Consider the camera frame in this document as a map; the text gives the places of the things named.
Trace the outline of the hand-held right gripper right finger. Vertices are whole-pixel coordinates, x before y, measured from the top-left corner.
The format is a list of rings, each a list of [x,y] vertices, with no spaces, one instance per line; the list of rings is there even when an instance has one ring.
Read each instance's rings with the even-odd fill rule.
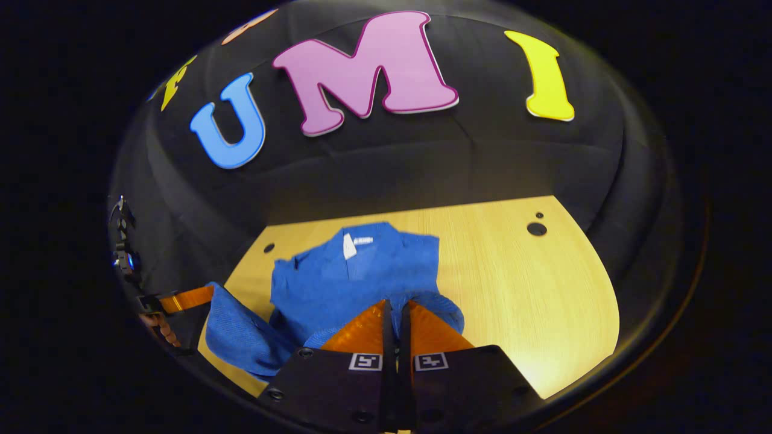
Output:
[[[542,398],[496,344],[476,347],[415,301],[402,311],[400,377],[416,432],[532,432]]]

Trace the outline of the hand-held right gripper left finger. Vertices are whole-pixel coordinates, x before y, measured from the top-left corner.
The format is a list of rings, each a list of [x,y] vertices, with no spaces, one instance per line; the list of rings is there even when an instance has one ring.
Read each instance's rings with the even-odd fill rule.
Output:
[[[303,433],[380,433],[394,428],[396,354],[391,305],[356,316],[342,337],[301,347],[260,394],[258,404]]]

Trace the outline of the blue button shirt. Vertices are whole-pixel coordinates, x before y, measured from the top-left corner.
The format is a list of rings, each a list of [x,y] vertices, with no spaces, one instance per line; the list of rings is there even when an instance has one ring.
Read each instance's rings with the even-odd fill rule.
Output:
[[[439,247],[432,234],[403,233],[387,222],[344,227],[325,244],[275,261],[268,321],[215,284],[207,346],[223,362],[267,381],[295,349],[322,348],[381,300],[391,303],[395,335],[410,301],[462,333],[461,309],[437,286]]]

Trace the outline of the black backdrop cloth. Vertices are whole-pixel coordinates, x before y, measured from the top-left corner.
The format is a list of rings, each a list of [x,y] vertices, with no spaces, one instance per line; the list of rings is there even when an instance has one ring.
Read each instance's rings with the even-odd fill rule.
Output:
[[[310,39],[353,54],[380,14],[428,14],[436,62],[460,94],[439,111],[395,115],[375,78],[369,118],[344,113],[308,137],[275,57]],[[679,175],[653,115],[623,77],[546,22],[498,0],[295,0],[231,42],[212,42],[142,104],[119,146],[107,197],[138,219],[149,294],[218,280],[269,225],[554,196],[609,274],[621,338],[685,293]]]

